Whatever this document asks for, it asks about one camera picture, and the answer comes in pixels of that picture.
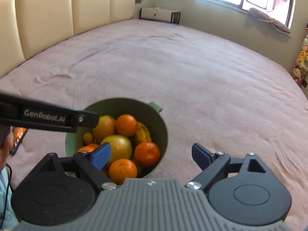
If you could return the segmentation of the left hand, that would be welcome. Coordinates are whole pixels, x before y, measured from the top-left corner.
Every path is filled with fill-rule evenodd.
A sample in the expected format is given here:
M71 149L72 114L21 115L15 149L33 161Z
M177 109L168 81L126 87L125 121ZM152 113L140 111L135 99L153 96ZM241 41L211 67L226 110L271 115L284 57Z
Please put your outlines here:
M0 147L0 171L6 166L6 159L9 156L9 152L13 147L14 136L12 131L9 132L5 140Z

